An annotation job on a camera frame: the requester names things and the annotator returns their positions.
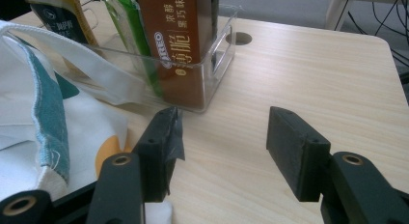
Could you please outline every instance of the black object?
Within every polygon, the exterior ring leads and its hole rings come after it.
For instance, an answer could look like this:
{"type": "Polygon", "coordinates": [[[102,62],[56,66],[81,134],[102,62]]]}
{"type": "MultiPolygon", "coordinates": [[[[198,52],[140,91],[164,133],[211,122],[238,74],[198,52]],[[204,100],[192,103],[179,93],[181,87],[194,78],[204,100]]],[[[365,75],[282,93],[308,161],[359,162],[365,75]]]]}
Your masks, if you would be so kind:
{"type": "Polygon", "coordinates": [[[270,108],[267,150],[300,202],[323,195],[325,223],[409,223],[409,199],[365,157],[330,143],[295,113],[270,108]]]}
{"type": "Polygon", "coordinates": [[[170,107],[153,117],[132,153],[104,160],[97,182],[53,203],[41,190],[17,193],[0,203],[0,223],[145,223],[144,203],[169,194],[177,158],[184,159],[181,117],[170,107]]]}

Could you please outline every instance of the bag strap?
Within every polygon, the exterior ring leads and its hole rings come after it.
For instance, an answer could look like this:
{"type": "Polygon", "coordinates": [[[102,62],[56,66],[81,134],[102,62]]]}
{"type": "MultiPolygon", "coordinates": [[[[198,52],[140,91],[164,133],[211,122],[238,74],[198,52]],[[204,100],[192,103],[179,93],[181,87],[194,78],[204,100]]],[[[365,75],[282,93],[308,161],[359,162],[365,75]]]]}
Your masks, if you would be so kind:
{"type": "Polygon", "coordinates": [[[0,37],[6,36],[12,30],[27,34],[45,43],[106,90],[92,89],[70,80],[75,86],[92,96],[112,104],[141,103],[145,92],[145,81],[119,69],[84,45],[38,27],[0,20],[0,37]]]}

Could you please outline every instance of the wooden table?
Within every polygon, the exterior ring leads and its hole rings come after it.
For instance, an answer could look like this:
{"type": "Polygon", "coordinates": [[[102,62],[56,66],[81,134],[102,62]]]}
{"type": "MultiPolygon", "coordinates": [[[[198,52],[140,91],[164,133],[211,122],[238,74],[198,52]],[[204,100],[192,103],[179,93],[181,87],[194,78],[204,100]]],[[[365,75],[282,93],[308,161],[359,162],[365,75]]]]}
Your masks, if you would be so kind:
{"type": "MultiPolygon", "coordinates": [[[[296,112],[331,154],[361,154],[409,192],[409,107],[386,42],[246,19],[236,31],[252,42],[236,47],[207,111],[183,114],[186,160],[167,198],[174,223],[322,223],[320,204],[299,203],[266,150],[270,106],[296,112]]],[[[136,143],[163,107],[113,109],[136,143]]]]}

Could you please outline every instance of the cardboard box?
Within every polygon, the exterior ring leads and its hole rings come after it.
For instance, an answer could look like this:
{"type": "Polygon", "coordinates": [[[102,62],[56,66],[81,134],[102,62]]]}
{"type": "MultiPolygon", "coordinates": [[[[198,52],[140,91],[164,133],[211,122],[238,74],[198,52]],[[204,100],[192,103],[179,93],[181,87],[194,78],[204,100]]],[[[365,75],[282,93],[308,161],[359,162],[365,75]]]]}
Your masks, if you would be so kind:
{"type": "Polygon", "coordinates": [[[205,107],[204,76],[186,64],[200,63],[212,44],[211,0],[137,0],[166,102],[205,107]]]}

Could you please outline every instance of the canvas bag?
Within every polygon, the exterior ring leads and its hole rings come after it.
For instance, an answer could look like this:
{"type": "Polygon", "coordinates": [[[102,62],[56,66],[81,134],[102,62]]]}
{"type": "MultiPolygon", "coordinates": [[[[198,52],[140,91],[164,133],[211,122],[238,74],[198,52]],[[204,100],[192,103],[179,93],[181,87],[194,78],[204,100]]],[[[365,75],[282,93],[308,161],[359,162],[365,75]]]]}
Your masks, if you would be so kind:
{"type": "Polygon", "coordinates": [[[94,182],[95,156],[103,148],[123,151],[127,133],[126,118],[95,98],[140,102],[144,88],[142,79],[77,42],[0,20],[0,200],[28,189],[43,189],[56,200],[94,182]],[[105,90],[58,75],[10,31],[48,45],[105,90]]]}

